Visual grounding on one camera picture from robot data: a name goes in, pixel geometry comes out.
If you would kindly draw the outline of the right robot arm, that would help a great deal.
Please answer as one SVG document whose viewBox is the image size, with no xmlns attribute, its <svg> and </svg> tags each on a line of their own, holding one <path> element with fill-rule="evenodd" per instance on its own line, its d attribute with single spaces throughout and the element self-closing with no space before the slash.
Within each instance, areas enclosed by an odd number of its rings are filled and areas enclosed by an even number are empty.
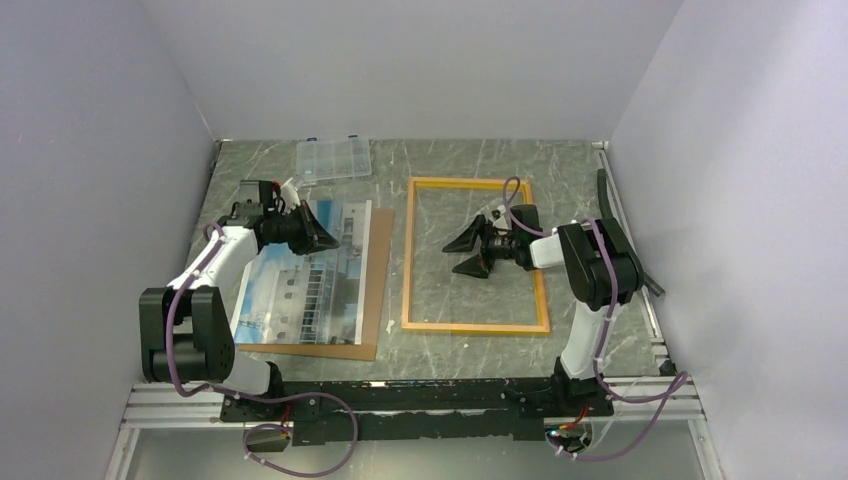
<svg viewBox="0 0 848 480">
<path fill-rule="evenodd" d="M 526 271 L 562 266 L 578 302 L 569 338 L 556 360 L 550 401 L 564 415 L 577 413 L 603 390 L 603 357 L 617 311 L 642 289 L 645 273 L 618 219 L 605 216 L 544 232 L 537 207 L 519 204 L 478 214 L 442 251 L 471 256 L 452 268 L 486 279 L 495 263 L 510 260 Z"/>
</svg>

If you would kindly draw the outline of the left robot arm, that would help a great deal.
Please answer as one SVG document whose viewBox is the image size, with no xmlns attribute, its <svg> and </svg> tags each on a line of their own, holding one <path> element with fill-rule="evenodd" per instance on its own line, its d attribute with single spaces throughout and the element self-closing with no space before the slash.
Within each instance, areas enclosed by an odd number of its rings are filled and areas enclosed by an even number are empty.
<svg viewBox="0 0 848 480">
<path fill-rule="evenodd" d="M 247 398 L 263 420 L 286 406 L 280 373 L 238 352 L 223 291 L 269 245 L 296 255 L 336 249 L 338 241 L 300 198 L 302 178 L 243 180 L 227 214 L 207 224 L 198 257 L 164 287 L 139 298 L 141 364 L 149 382 L 169 383 L 184 397 L 205 390 Z"/>
</svg>

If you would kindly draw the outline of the yellow wooden picture frame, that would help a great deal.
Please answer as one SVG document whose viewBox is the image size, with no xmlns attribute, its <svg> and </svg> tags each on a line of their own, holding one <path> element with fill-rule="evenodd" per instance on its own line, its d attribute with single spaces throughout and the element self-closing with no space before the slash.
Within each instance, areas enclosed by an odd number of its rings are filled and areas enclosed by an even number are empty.
<svg viewBox="0 0 848 480">
<path fill-rule="evenodd" d="M 503 181 L 497 179 L 410 176 L 407 186 L 406 232 L 402 287 L 401 329 L 417 333 L 464 335 L 548 335 L 551 331 L 547 292 L 542 273 L 533 273 L 533 295 L 536 310 L 535 324 L 476 324 L 417 322 L 412 318 L 413 273 L 415 253 L 416 197 L 418 188 L 467 189 L 500 191 Z"/>
</svg>

